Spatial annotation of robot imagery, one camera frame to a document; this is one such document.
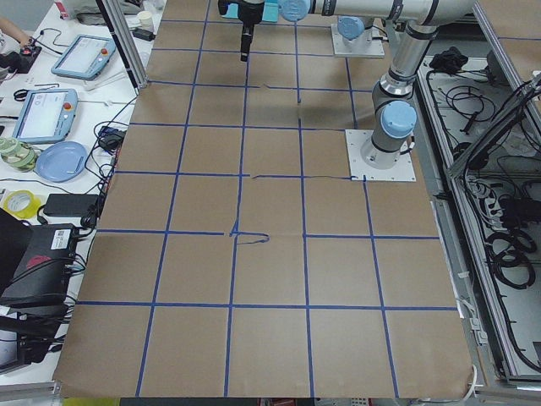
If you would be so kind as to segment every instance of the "blue plate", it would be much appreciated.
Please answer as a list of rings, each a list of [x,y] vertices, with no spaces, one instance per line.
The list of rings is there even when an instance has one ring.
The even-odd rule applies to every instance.
[[[58,142],[37,158],[35,171],[45,180],[66,182],[85,169],[86,157],[86,149],[79,142]]]

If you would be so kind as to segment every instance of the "metal base plate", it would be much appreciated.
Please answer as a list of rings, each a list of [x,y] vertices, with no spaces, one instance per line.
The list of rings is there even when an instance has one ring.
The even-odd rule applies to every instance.
[[[347,129],[347,157],[349,158],[349,173],[353,180],[385,180],[391,182],[415,182],[412,158],[409,154],[400,156],[400,159],[391,169],[376,169],[371,167],[361,157],[361,147],[372,136],[372,130]]]
[[[366,30],[359,38],[348,41],[338,32],[336,24],[331,25],[332,45],[335,48],[335,56],[349,58],[378,58],[385,57],[385,51],[381,40],[373,40],[373,36],[378,36],[378,29],[373,27]]]

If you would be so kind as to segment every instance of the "electronic device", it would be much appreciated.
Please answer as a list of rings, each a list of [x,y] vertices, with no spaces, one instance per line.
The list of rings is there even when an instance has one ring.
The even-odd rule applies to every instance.
[[[49,195],[43,214],[49,217],[82,217],[88,215],[96,206],[98,195]]]
[[[29,144],[51,144],[68,136],[77,110],[73,89],[29,91],[13,137]]]
[[[73,224],[25,226],[0,209],[2,300],[19,299],[29,307],[63,303],[65,266],[71,264],[77,244],[74,231]]]
[[[52,66],[51,72],[68,78],[93,80],[117,49],[111,38],[80,35]]]
[[[0,301],[10,309],[0,315],[0,373],[45,358],[68,309],[75,245],[73,224],[25,226],[0,209]]]
[[[19,53],[20,63],[19,63],[19,67],[17,68],[17,73],[28,74],[30,72],[30,68],[32,68],[32,65],[36,61],[40,52],[41,52],[41,47],[38,47],[36,45],[26,46],[23,49],[21,49]]]
[[[33,362],[42,362],[49,352],[60,321],[68,306],[57,304],[39,308],[17,309],[0,316],[0,374]]]
[[[125,136],[126,131],[104,125],[98,132],[98,145],[105,151],[115,151],[122,145]]]
[[[154,39],[156,38],[152,31],[143,30],[142,28],[136,28],[132,32],[132,34],[135,38],[139,38],[140,40],[145,41],[154,41]]]

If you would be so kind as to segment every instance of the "grid square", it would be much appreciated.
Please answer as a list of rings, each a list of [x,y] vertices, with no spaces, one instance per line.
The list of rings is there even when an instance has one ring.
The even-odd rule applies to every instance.
[[[379,306],[369,239],[309,239],[312,305]]]
[[[374,234],[438,236],[430,199],[422,182],[418,179],[404,184],[368,183]]]
[[[238,178],[181,176],[171,230],[229,233],[237,213]]]
[[[162,51],[150,55],[147,73],[150,80],[191,84],[199,53],[196,51]]]
[[[303,131],[304,174],[349,177],[343,131]]]
[[[243,124],[244,89],[197,86],[190,124]]]
[[[149,315],[147,307],[78,304],[54,372],[63,397],[132,398]]]
[[[205,85],[236,85],[246,83],[246,65],[232,52],[203,52],[197,83]]]
[[[223,19],[222,17],[218,18],[223,21],[223,23],[209,22],[206,25],[203,49],[206,51],[239,52],[240,36],[243,30],[242,23],[239,24],[238,22],[229,22],[229,20]]]
[[[100,229],[165,230],[174,182],[175,178],[169,175],[117,173],[112,179]]]
[[[151,83],[137,97],[132,123],[186,124],[192,86]]]
[[[305,310],[234,311],[229,396],[267,393],[309,397]]]
[[[217,2],[214,2],[213,0],[210,0],[210,10],[209,10],[209,15],[207,17],[207,20],[209,22],[219,21],[223,24],[231,24],[231,25],[242,24],[238,19],[226,19],[225,17],[222,17],[218,11]]]
[[[306,179],[304,193],[308,233],[369,235],[363,186],[359,182]]]
[[[352,129],[352,98],[348,91],[301,91],[300,116],[308,129]]]
[[[480,3],[498,37],[541,38],[537,0],[516,0],[513,7],[509,7],[508,2],[501,1],[481,0]]]
[[[154,41],[154,48],[199,50],[203,27],[205,23],[162,21]]]
[[[247,129],[243,172],[257,175],[300,175],[298,131]]]
[[[280,236],[264,244],[243,244],[257,238],[239,238],[235,303],[304,305],[303,239]]]
[[[249,89],[246,124],[255,127],[297,128],[297,92],[282,89]]]
[[[389,311],[387,324],[401,398],[464,396],[472,361],[458,312]]]
[[[509,58],[513,61],[513,65],[522,80],[530,80],[533,71],[539,70],[539,61],[541,60],[539,40],[524,41],[500,39],[500,44],[504,47],[505,53],[507,53]]]
[[[301,234],[303,220],[300,180],[245,179],[239,229],[268,233],[271,237],[277,234]]]
[[[226,341],[227,309],[157,308],[141,396],[222,396]]]
[[[297,61],[295,56],[251,54],[249,84],[252,86],[296,88]]]
[[[375,112],[372,94],[368,92],[353,92],[355,102],[355,118],[358,129],[374,129]]]
[[[182,0],[182,2],[168,2],[167,7],[163,10],[164,19],[191,19],[205,21],[206,9],[210,3],[210,7],[216,6],[212,1],[205,0]]]
[[[331,24],[326,27],[297,27],[298,54],[334,55]]]
[[[182,172],[238,173],[241,129],[190,127]]]
[[[98,233],[78,299],[151,302],[163,238],[161,234]]]
[[[389,70],[392,62],[391,50],[383,44],[385,57],[383,59],[349,58],[349,74],[352,88],[358,91],[372,91],[381,76]]]
[[[345,58],[300,56],[298,70],[302,88],[349,89]]]
[[[260,24],[255,28],[251,50],[254,52],[295,53],[295,28],[292,25]]]
[[[393,398],[378,310],[311,310],[316,396]]]
[[[456,306],[439,240],[380,239],[376,246],[386,305]]]
[[[121,171],[176,172],[184,127],[132,125],[124,138]]]
[[[334,19],[331,17],[324,17],[319,14],[308,14],[306,17],[297,22],[297,25],[315,25],[320,27],[329,27],[334,22]]]
[[[158,300],[228,303],[232,243],[231,238],[222,236],[169,235]]]

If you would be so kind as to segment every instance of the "tablet screen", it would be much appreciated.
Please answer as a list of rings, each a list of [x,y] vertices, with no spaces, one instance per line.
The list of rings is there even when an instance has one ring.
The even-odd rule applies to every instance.
[[[19,138],[50,138],[55,135],[67,91],[32,95]]]
[[[104,40],[85,36],[80,37],[57,68],[83,74],[89,70],[91,64],[100,55],[101,50],[106,45],[107,41]]]

